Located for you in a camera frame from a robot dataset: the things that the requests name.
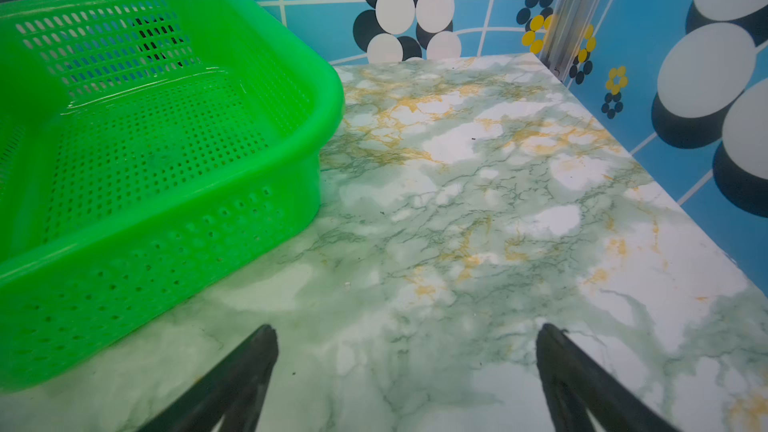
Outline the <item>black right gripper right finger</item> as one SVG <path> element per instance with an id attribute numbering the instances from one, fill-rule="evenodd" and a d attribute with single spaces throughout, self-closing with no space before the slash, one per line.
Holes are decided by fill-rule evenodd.
<path id="1" fill-rule="evenodd" d="M 551 323 L 536 337 L 537 368 L 557 431 L 674 431 Z"/>

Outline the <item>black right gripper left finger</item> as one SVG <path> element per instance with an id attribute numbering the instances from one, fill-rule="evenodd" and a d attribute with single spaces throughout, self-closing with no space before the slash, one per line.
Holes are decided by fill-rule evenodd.
<path id="1" fill-rule="evenodd" d="M 278 360 L 276 330 L 260 326 L 143 431 L 254 431 Z"/>

